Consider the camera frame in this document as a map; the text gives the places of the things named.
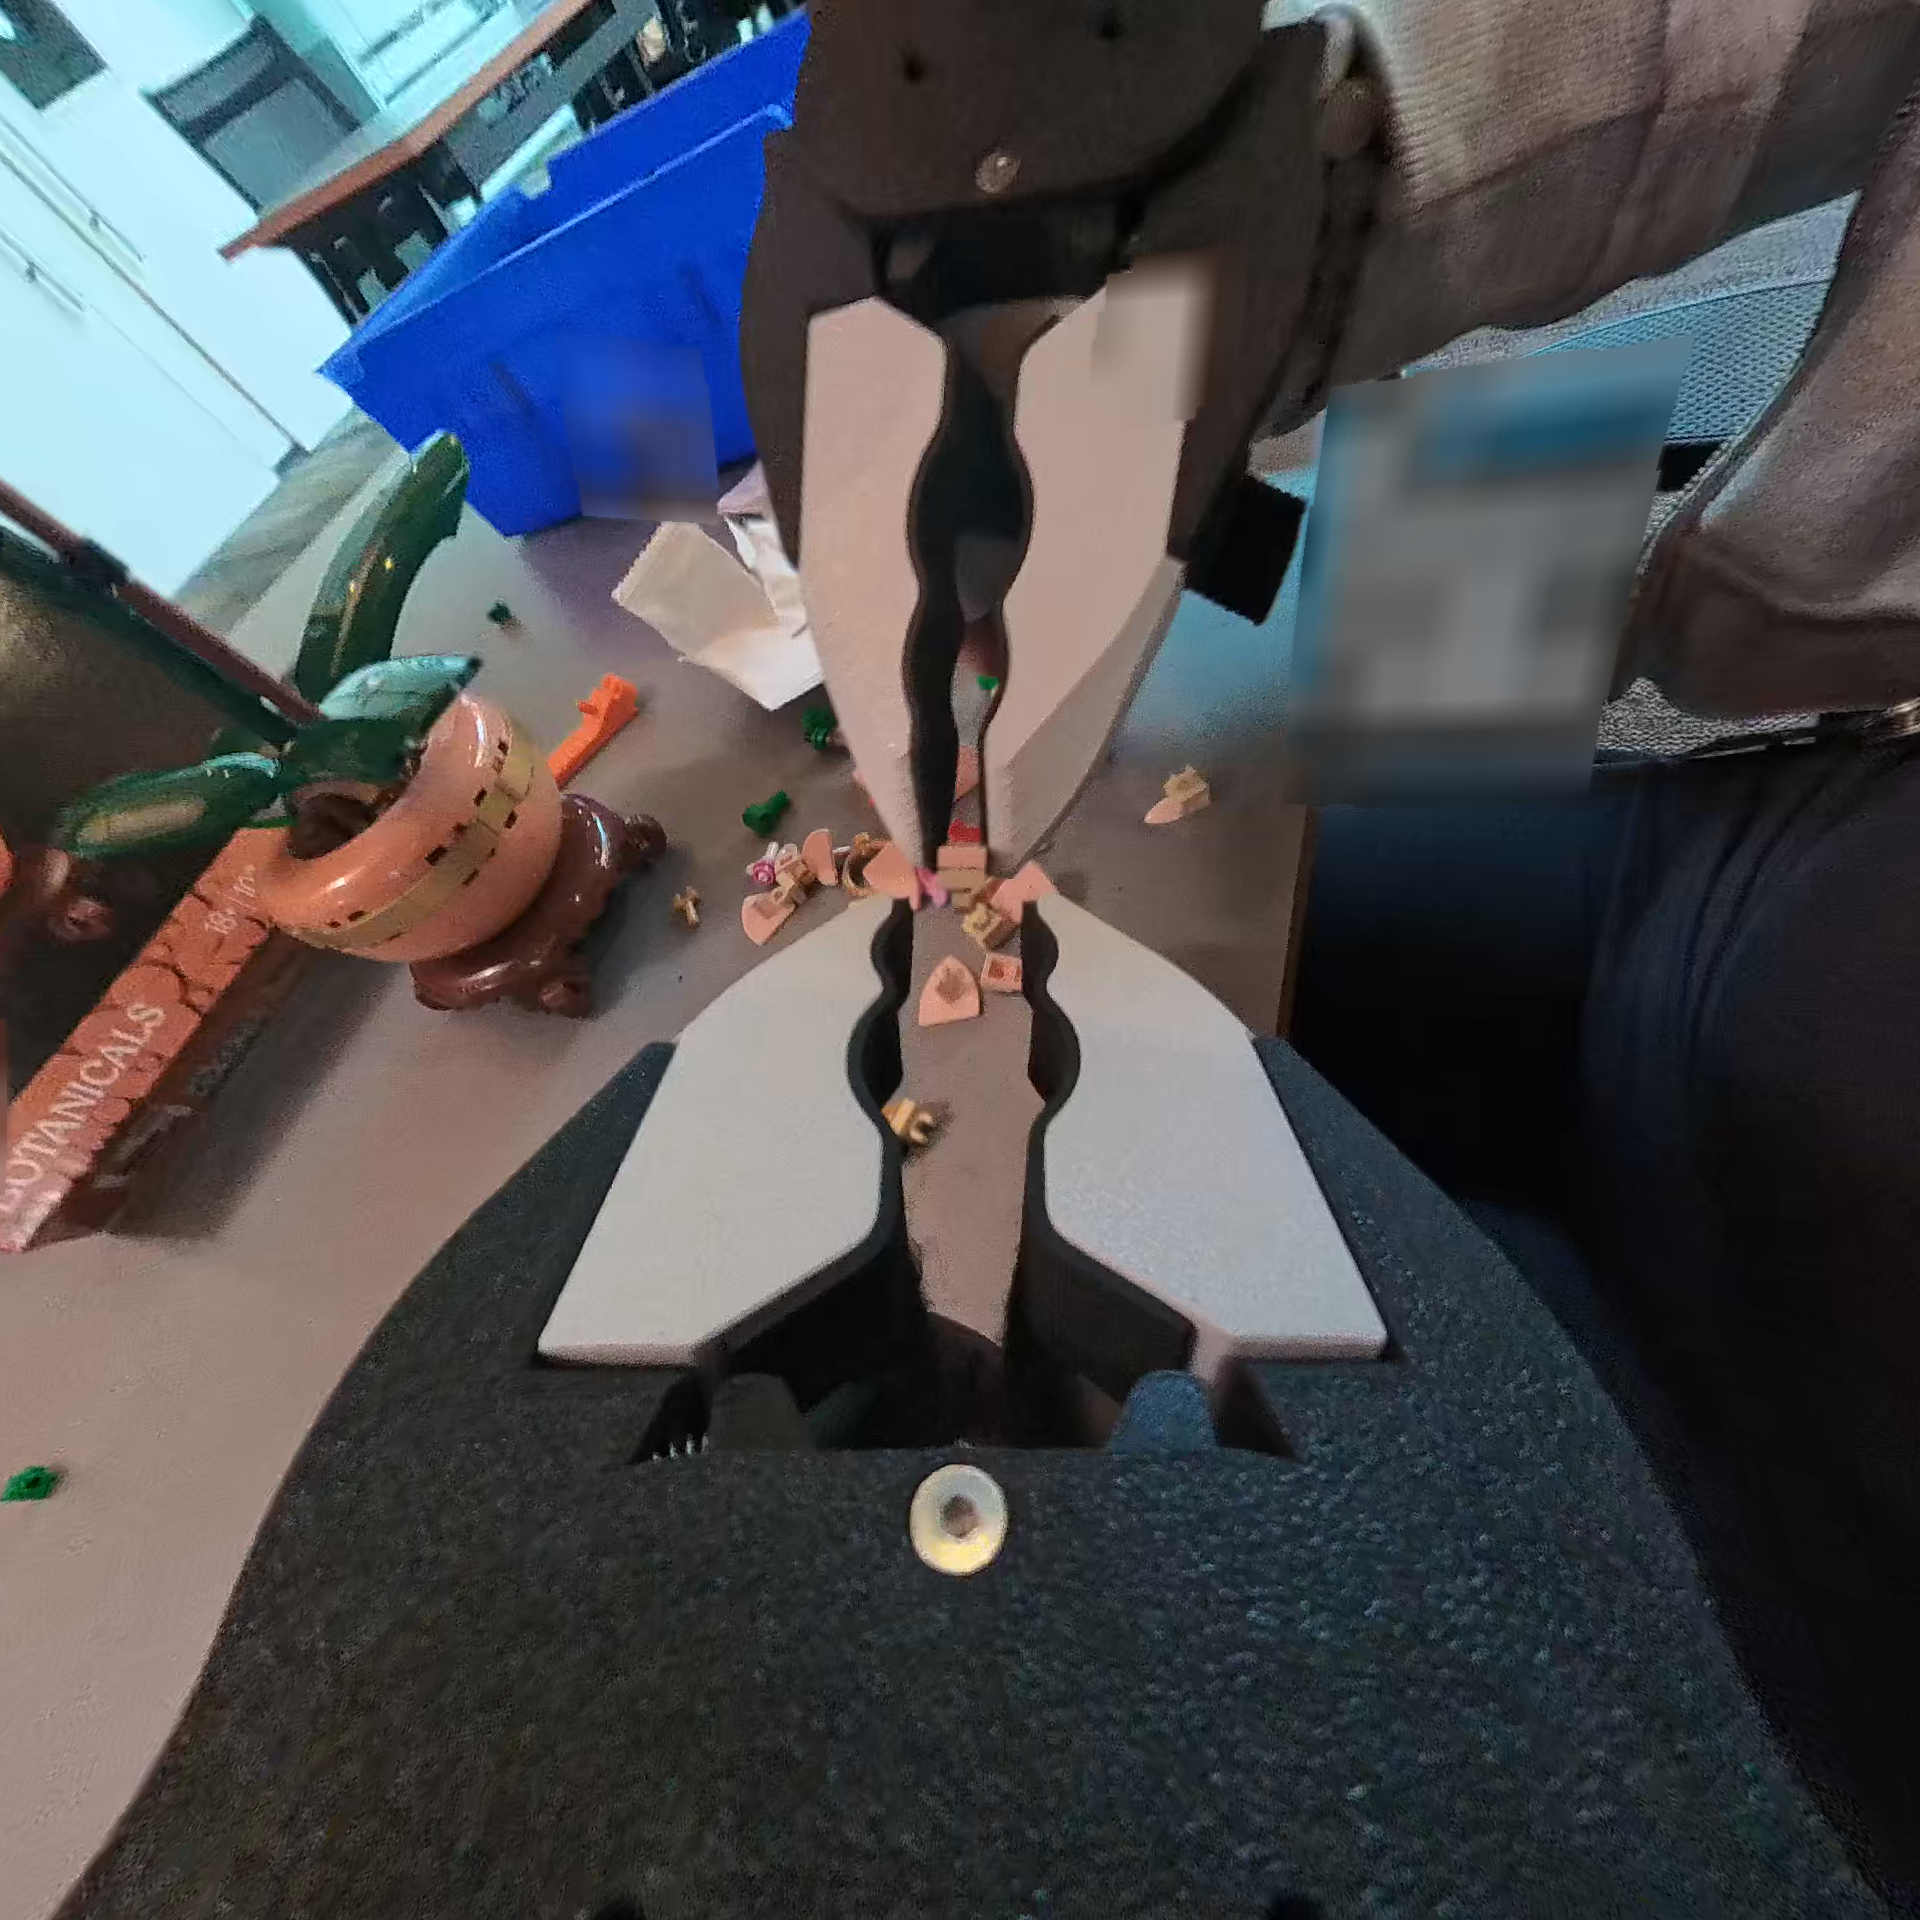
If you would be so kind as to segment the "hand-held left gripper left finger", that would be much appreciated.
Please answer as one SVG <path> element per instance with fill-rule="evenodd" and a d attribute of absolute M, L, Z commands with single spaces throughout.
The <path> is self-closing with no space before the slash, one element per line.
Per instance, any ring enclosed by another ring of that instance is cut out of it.
<path fill-rule="evenodd" d="M 899 1013 L 915 911 L 852 905 L 669 1051 L 540 1337 L 561 1366 L 869 1373 L 915 1351 Z"/>

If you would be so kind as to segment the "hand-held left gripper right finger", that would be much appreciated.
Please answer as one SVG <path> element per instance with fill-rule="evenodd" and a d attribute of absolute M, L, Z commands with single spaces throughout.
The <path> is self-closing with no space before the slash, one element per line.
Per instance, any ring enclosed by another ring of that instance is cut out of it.
<path fill-rule="evenodd" d="M 1065 895 L 1024 911 L 1024 1325 L 1067 1366 L 1379 1359 L 1389 1345 L 1253 1033 Z"/>

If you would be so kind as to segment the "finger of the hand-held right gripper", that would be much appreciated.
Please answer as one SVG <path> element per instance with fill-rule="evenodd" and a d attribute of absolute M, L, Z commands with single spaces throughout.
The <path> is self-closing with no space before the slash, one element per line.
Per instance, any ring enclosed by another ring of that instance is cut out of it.
<path fill-rule="evenodd" d="M 1023 358 L 1012 438 L 1028 541 L 981 749 L 1005 859 L 1036 854 L 1073 807 L 1183 597 L 1169 529 L 1203 366 L 1200 303 L 1080 303 Z"/>
<path fill-rule="evenodd" d="M 820 313 L 803 375 L 803 605 L 831 706 L 889 834 L 933 862 L 957 774 L 952 558 L 920 526 L 951 350 L 883 299 Z"/>

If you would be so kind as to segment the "person's right forearm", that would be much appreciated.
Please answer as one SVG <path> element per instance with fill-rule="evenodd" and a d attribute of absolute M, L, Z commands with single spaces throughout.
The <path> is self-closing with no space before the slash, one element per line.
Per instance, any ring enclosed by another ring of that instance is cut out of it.
<path fill-rule="evenodd" d="M 1345 2 L 1388 166 L 1332 383 L 1567 321 L 1861 186 L 1916 2 Z"/>

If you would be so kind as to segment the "grey desk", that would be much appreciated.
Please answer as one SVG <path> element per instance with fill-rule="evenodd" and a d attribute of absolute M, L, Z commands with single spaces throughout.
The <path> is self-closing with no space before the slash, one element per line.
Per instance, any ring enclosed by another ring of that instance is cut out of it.
<path fill-rule="evenodd" d="M 437 1247 L 639 1047 L 757 961 L 737 909 L 741 807 L 792 834 L 869 822 L 845 767 L 613 605 L 648 541 L 621 521 L 505 539 L 468 514 L 409 599 L 411 651 L 469 645 L 540 739 L 613 673 L 640 719 L 588 767 L 669 859 L 612 925 L 585 1022 L 420 1007 L 407 975 L 313 954 L 124 1225 L 3 1258 L 3 1915 L 49 1917 L 136 1797 L 237 1573 L 352 1357 Z M 495 599 L 516 627 L 495 627 Z"/>

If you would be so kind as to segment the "white crumpled paper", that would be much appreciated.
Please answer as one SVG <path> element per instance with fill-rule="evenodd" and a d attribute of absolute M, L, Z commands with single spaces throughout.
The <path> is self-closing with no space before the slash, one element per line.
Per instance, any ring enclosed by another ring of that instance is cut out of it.
<path fill-rule="evenodd" d="M 711 514 L 660 521 L 612 603 L 761 710 L 825 687 L 823 658 L 761 465 Z"/>

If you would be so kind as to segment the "blue plastic bin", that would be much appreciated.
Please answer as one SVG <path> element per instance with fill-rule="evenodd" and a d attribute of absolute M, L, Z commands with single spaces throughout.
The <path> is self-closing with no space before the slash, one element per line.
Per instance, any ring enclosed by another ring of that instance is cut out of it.
<path fill-rule="evenodd" d="M 400 445 L 451 435 L 503 535 L 632 517 L 669 491 L 667 435 L 753 465 L 739 321 L 781 103 L 669 153 L 640 117 L 537 194 L 495 201 L 323 366 Z"/>
<path fill-rule="evenodd" d="M 767 141 L 792 122 L 808 35 L 808 13 L 789 13 L 669 82 L 568 146 L 541 190 L 519 186 L 495 201 L 468 239 L 511 255 L 631 193 L 643 207 L 664 207 L 669 227 L 719 217 L 751 229 L 767 185 Z"/>

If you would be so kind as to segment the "orange brick separator tool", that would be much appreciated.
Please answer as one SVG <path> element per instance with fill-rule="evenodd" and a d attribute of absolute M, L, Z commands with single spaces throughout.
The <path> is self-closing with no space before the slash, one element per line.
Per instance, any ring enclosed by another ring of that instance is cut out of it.
<path fill-rule="evenodd" d="M 640 693 L 621 675 L 604 675 L 579 699 L 579 722 L 548 755 L 555 783 L 568 793 L 575 781 L 625 733 L 640 713 Z"/>

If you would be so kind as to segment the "brick plant in pot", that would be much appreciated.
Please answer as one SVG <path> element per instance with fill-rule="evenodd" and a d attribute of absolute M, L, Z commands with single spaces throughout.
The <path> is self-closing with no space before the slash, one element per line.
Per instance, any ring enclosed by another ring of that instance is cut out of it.
<path fill-rule="evenodd" d="M 259 833 L 253 898 L 272 930 L 407 965 L 433 1011 L 591 1013 L 581 947 L 667 837 L 648 813 L 563 793 L 540 739 L 469 687 L 480 658 L 396 653 L 468 481 L 461 443 L 435 435 L 355 522 L 292 673 L 261 666 L 313 706 L 283 745 L 97 783 L 61 807 L 56 851 L 139 859 Z"/>

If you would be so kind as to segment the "person's dark trousers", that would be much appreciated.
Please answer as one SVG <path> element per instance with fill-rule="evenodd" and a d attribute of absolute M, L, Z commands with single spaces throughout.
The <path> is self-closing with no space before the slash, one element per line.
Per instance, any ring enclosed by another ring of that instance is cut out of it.
<path fill-rule="evenodd" d="M 1791 1754 L 1919 1915 L 1919 739 L 1332 805 L 1293 1047 L 1648 1451 Z"/>

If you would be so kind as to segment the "brown wooden table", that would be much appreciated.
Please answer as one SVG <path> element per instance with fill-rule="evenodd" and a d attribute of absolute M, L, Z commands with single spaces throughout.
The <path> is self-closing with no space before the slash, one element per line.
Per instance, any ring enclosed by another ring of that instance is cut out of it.
<path fill-rule="evenodd" d="M 640 37 L 656 2 L 503 2 L 364 126 L 351 131 L 251 227 L 225 261 L 288 253 L 347 326 L 404 287 L 561 114 L 588 95 L 648 95 Z"/>

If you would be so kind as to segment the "dark plant toy box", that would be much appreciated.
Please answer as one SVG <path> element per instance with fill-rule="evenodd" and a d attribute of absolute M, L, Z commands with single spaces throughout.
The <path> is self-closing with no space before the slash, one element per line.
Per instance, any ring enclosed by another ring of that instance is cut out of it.
<path fill-rule="evenodd" d="M 101 1231 L 299 969 L 264 834 L 68 854 L 125 774 L 279 746 L 313 714 L 101 547 L 3 491 L 3 1253 Z"/>

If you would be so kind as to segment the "grey office chair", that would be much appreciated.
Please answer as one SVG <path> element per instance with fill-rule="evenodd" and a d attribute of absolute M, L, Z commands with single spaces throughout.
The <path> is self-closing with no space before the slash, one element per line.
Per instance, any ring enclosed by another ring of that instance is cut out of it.
<path fill-rule="evenodd" d="M 1717 246 L 1671 275 L 1640 277 L 1588 310 L 1535 327 L 1483 327 L 1413 363 L 1413 371 L 1492 361 L 1684 342 L 1689 363 L 1667 439 L 1740 438 L 1791 379 L 1829 299 L 1860 194 L 1784 217 Z"/>

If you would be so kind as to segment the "person's grey sweater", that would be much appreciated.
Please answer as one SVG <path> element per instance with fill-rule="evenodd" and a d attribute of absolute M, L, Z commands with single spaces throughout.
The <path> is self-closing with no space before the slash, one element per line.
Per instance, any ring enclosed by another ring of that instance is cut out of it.
<path fill-rule="evenodd" d="M 1819 322 L 1648 543 L 1619 685 L 1704 718 L 1919 699 L 1919 122 L 1885 141 Z"/>

